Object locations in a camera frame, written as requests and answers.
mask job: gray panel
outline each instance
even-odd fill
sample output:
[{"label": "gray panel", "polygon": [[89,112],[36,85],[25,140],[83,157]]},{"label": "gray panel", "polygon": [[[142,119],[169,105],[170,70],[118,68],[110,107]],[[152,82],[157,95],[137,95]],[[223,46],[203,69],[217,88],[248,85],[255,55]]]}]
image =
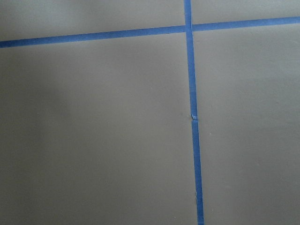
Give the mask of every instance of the gray panel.
[{"label": "gray panel", "polygon": [[0,224],[196,225],[185,34],[0,50]]},{"label": "gray panel", "polygon": [[206,225],[300,224],[299,36],[194,34]]},{"label": "gray panel", "polygon": [[1,0],[0,10],[0,40],[184,24],[181,0]]},{"label": "gray panel", "polygon": [[193,23],[300,16],[298,0],[192,0]]}]

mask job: blue tape strip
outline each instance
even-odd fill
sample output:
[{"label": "blue tape strip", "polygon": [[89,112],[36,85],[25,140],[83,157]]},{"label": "blue tape strip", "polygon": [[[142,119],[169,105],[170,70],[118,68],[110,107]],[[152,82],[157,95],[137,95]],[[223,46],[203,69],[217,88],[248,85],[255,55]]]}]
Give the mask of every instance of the blue tape strip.
[{"label": "blue tape strip", "polygon": [[187,39],[187,67],[190,94],[190,107],[192,117],[192,135],[194,150],[194,167],[197,199],[197,217],[198,225],[204,224],[203,215],[203,197],[202,197],[202,178],[201,178],[201,161],[200,161],[200,143],[197,117],[197,93],[195,78],[195,59],[194,59],[194,42],[192,30],[192,10],[191,0],[184,0],[185,21],[186,21],[186,39]]},{"label": "blue tape strip", "polygon": [[195,182],[196,182],[196,192],[197,192],[196,198],[197,198],[198,225],[203,225],[204,215],[203,215],[201,157],[200,157],[198,120],[192,120],[192,134],[193,134],[193,149],[194,149]]},{"label": "blue tape strip", "polygon": [[[300,17],[204,23],[204,24],[192,25],[192,28],[193,31],[204,31],[204,30],[233,29],[233,28],[241,28],[241,27],[272,26],[272,25],[293,24],[293,23],[300,23]],[[101,39],[110,39],[110,38],[125,38],[125,37],[136,37],[136,36],[157,35],[157,34],[183,33],[185,32],[185,28],[186,26],[156,27],[156,28],[145,28],[145,29],[137,29],[137,30],[121,30],[121,31],[110,31],[110,32],[90,33],[90,34],[75,34],[75,35],[65,35],[65,36],[55,36],[55,37],[39,37],[39,38],[30,38],[30,39],[9,40],[9,41],[0,41],[0,48],[9,48],[9,47],[26,46],[26,45],[45,45],[45,44],[54,44],[54,43],[76,42],[76,41],[90,41],[90,40],[101,40]]]},{"label": "blue tape strip", "polygon": [[1,41],[0,48],[26,46],[26,45],[44,45],[54,43],[65,43],[75,41],[90,41],[100,40],[109,38],[125,38],[125,37],[136,37],[146,35],[158,35],[158,34],[171,34],[171,33],[183,33],[185,32],[185,26],[172,26],[172,27],[157,27],[157,28],[146,28],[137,30],[121,30],[121,31],[110,31],[101,33],[90,33],[90,34],[75,34],[66,36],[56,37],[40,37],[30,38],[21,40]]},{"label": "blue tape strip", "polygon": [[242,27],[260,27],[260,26],[272,26],[283,24],[300,23],[300,17],[284,17],[273,19],[261,19],[261,20],[243,20],[233,22],[215,22],[215,23],[203,23],[193,25],[193,31],[204,30],[222,30],[222,29],[234,29]]}]

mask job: wall surface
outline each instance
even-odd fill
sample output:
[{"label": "wall surface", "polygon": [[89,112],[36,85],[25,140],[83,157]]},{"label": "wall surface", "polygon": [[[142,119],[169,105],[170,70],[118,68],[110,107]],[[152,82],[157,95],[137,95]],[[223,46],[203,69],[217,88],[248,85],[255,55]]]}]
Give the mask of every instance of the wall surface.
[{"label": "wall surface", "polygon": [[189,3],[0,2],[0,224],[300,224],[299,2]]}]

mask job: vertical tape strip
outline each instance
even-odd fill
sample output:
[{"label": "vertical tape strip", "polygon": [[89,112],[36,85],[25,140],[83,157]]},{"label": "vertical tape strip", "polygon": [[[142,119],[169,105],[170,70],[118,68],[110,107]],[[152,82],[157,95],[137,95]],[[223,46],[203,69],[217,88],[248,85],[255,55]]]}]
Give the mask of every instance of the vertical tape strip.
[{"label": "vertical tape strip", "polygon": [[198,225],[204,224],[191,0],[184,0]]}]

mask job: blue painter's tape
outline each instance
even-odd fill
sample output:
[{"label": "blue painter's tape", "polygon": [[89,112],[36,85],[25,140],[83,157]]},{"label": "blue painter's tape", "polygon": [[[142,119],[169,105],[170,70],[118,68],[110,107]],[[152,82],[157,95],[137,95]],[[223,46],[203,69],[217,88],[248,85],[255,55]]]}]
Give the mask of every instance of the blue painter's tape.
[{"label": "blue painter's tape", "polygon": [[195,182],[196,182],[196,193],[197,193],[196,197],[197,197],[198,225],[203,225],[204,216],[203,216],[201,157],[200,157],[198,120],[192,120],[192,135],[193,135],[193,149],[194,149]]},{"label": "blue painter's tape", "polygon": [[191,0],[184,0],[185,21],[186,21],[186,39],[187,39],[187,67],[188,82],[190,94],[190,108],[192,117],[192,135],[194,149],[194,167],[195,167],[195,183],[196,183],[196,199],[197,199],[197,217],[198,225],[204,224],[203,215],[203,197],[202,197],[202,178],[201,178],[201,161],[200,161],[200,143],[198,130],[198,113],[197,113],[197,93],[195,78],[195,59],[194,59],[194,43],[192,30],[192,10]]},{"label": "blue painter's tape", "polygon": [[260,26],[272,26],[272,25],[283,25],[283,24],[294,24],[294,23],[300,23],[300,16],[195,24],[193,25],[193,31],[222,30],[222,29],[242,28],[242,27],[260,27]]},{"label": "blue painter's tape", "polygon": [[171,33],[183,33],[185,32],[185,26],[172,26],[172,27],[158,27],[158,28],[146,28],[137,30],[121,30],[121,31],[110,31],[101,33],[90,33],[90,34],[75,34],[66,36],[56,37],[40,37],[30,38],[21,40],[11,41],[0,41],[0,48],[26,46],[26,45],[44,45],[54,43],[65,43],[75,41],[90,41],[100,40],[109,38],[125,38],[125,37],[136,37],[146,35],[158,35],[158,34],[171,34]]},{"label": "blue painter's tape", "polygon": [[195,79],[195,59],[194,59],[194,44],[192,32],[192,13],[190,0],[184,1],[185,19],[186,19],[186,39],[187,39],[187,67],[189,78],[189,94],[191,117],[197,119],[197,95],[196,95],[196,79]]}]

